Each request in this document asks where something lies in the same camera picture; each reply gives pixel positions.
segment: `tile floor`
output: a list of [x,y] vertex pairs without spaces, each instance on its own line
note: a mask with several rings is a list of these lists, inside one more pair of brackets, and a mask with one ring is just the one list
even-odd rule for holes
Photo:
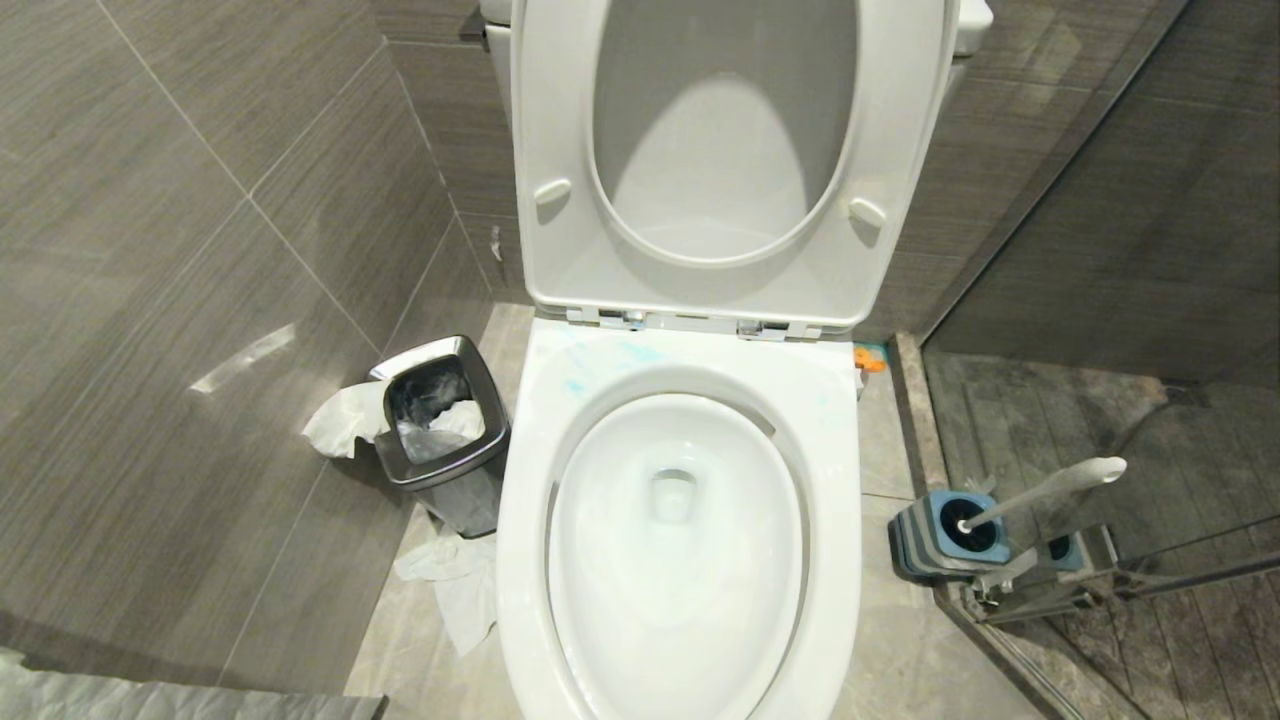
[[[508,404],[520,382],[532,309],[498,305],[480,350]],[[858,642],[833,720],[1041,715],[933,605],[899,580],[884,524],[911,493],[888,373],[874,375],[859,409],[863,469],[863,598]],[[435,529],[416,510],[401,552]],[[347,682],[347,694],[390,696],[388,720],[520,720],[495,628],[458,659],[444,634],[430,583],[390,574]]]

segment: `toilet brush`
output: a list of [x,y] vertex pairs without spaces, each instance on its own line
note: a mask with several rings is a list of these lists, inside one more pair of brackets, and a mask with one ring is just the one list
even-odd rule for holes
[[1114,483],[1120,479],[1125,468],[1128,468],[1128,462],[1125,462],[1124,457],[1092,457],[1083,462],[1076,462],[1070,468],[1064,468],[1053,473],[1041,484],[1012,500],[1001,502],[968,520],[956,521],[956,528],[961,533],[969,534],[983,523],[995,520],[1001,515],[1006,515],[1033,502]]

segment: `white toilet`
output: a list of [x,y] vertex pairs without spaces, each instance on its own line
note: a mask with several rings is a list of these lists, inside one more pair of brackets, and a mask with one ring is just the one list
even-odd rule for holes
[[826,720],[858,378],[951,0],[517,0],[534,322],[498,527],[529,720]]

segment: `tissue paper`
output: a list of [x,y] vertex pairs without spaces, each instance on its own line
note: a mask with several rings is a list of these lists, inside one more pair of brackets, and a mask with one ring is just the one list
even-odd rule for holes
[[390,380],[344,387],[311,415],[302,434],[320,455],[355,457],[356,438],[369,442],[390,429],[383,396]]
[[484,434],[484,415],[475,400],[460,400],[422,428],[397,419],[396,432],[410,462],[424,464],[453,452]]
[[466,541],[449,532],[396,561],[402,580],[431,580],[449,642],[466,656],[498,621],[497,536]]

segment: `stainless steel trash can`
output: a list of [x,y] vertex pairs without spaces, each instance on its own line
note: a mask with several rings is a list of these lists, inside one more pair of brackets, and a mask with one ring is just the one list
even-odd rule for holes
[[[390,483],[463,538],[497,530],[511,420],[475,343],[465,336],[429,342],[379,363],[369,375],[390,380],[383,401],[390,430],[374,438]],[[480,407],[479,438],[431,456],[402,437],[403,428],[425,428],[461,400]]]

